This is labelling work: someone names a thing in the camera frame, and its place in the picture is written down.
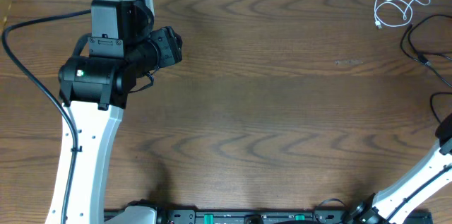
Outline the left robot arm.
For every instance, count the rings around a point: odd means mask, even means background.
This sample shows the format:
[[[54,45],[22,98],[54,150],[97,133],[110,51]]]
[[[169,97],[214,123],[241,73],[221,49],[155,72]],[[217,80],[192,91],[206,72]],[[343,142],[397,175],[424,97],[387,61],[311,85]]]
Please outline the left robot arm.
[[[182,60],[182,39],[155,29],[152,0],[93,0],[91,31],[59,70],[61,152],[48,223],[103,223],[112,145],[139,78]]]

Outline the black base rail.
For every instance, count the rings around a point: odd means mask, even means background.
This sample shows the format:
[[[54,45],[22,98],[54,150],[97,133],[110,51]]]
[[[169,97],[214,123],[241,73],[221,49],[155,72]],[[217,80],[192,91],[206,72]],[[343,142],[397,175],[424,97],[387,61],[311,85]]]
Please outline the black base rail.
[[[320,209],[316,211],[196,211],[192,209],[163,210],[157,212],[157,223],[174,224],[245,224],[282,223],[341,223],[346,216],[342,210]]]

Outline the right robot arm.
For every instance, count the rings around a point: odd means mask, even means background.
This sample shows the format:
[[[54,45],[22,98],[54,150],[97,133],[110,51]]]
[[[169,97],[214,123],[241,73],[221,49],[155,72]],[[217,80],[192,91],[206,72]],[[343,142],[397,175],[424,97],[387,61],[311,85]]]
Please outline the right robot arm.
[[[345,223],[404,223],[422,202],[451,182],[451,116],[435,131],[430,151],[390,187],[354,206]]]

